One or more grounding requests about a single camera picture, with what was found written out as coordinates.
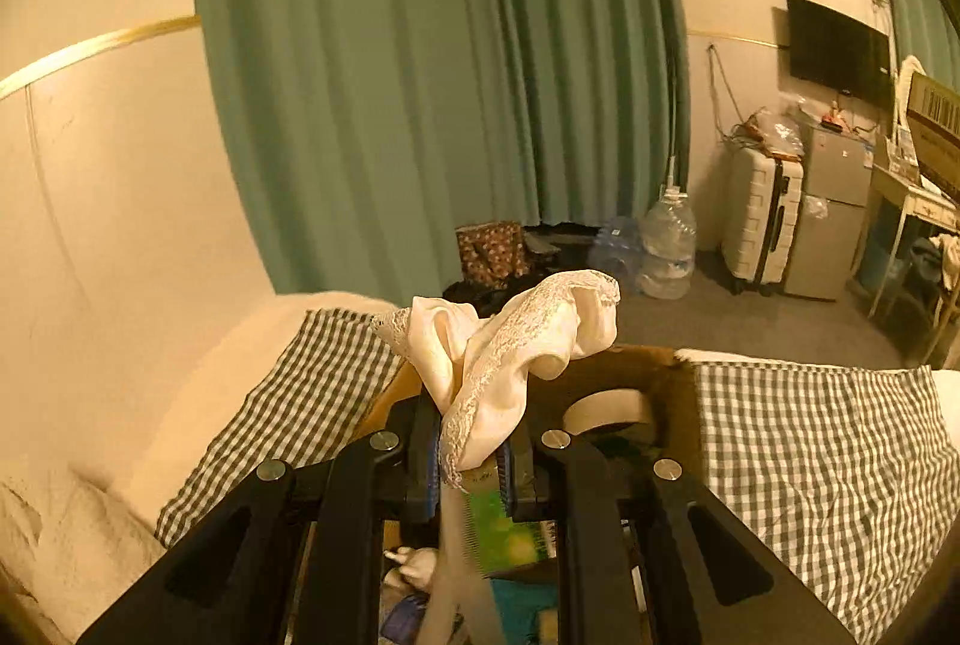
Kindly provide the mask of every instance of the white suitcase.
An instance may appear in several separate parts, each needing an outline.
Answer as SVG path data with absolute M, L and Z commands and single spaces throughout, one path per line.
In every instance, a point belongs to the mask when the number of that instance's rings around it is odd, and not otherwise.
M 733 292 L 748 284 L 764 295 L 784 277 L 800 207 L 803 165 L 741 148 L 731 160 L 727 229 L 721 251 Z

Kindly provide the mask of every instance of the gingham blanket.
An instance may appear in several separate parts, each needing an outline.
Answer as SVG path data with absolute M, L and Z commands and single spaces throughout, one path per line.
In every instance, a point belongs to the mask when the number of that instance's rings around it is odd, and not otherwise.
M 707 485 L 872 645 L 960 509 L 929 367 L 705 364 L 697 383 Z
M 197 467 L 157 519 L 170 547 L 267 458 L 290 466 L 333 458 L 403 362 L 346 309 L 309 311 L 272 371 L 210 442 Z

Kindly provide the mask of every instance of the large plastic water jug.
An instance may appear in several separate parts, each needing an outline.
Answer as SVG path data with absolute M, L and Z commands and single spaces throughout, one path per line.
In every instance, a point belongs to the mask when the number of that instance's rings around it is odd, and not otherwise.
M 637 288 L 654 298 L 680 298 L 690 289 L 697 221 L 685 193 L 668 187 L 640 225 Z

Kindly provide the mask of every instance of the green curtain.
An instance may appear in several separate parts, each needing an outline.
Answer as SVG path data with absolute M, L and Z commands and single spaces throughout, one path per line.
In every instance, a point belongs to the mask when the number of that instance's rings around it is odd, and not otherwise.
M 599 225 L 646 212 L 689 143 L 680 0 L 499 0 L 541 218 Z
M 230 165 L 278 292 L 406 302 L 454 227 L 536 221 L 493 0 L 196 0 Z
M 438 295 L 457 226 L 642 213 L 671 140 L 683 177 L 679 0 L 196 3 L 278 292 Z
M 960 91 L 960 38 L 940 0 L 890 0 L 899 61 L 915 55 L 933 79 Z

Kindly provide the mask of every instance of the water bottle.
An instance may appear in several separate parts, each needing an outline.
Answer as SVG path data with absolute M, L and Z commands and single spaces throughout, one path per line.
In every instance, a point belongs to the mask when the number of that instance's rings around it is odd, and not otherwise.
M 616 279 L 621 295 L 627 295 L 636 290 L 640 252 L 637 221 L 633 218 L 612 218 L 593 240 L 587 253 L 587 265 Z
M 668 187 L 640 225 L 637 290 L 654 298 L 682 298 L 693 279 L 697 221 L 679 188 Z

